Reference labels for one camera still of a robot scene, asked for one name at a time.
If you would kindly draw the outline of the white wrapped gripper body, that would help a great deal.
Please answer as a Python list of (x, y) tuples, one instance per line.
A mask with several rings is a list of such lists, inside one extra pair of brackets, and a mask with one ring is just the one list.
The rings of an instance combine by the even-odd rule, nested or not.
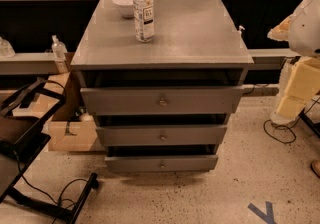
[(287, 16), (283, 21), (281, 21), (277, 26), (268, 32), (267, 37), (274, 41), (288, 42), (290, 24), (291, 16)]

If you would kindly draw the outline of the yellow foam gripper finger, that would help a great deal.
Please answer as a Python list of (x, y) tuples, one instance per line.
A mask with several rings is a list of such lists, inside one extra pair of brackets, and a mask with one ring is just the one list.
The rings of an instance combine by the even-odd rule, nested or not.
[(285, 65), (288, 81), (284, 99), (294, 102), (308, 102), (320, 91), (320, 60), (301, 57), (295, 64)]
[(305, 100), (291, 96), (285, 96), (279, 100), (275, 113), (282, 118), (294, 120), (305, 106)]

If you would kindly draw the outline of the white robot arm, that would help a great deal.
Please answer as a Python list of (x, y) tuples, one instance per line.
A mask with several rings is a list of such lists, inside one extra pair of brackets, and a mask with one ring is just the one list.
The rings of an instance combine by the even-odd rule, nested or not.
[(287, 41), (289, 48), (301, 55), (294, 64), (283, 66), (270, 115), (273, 123), (288, 124), (320, 91), (320, 0), (302, 0), (267, 37)]

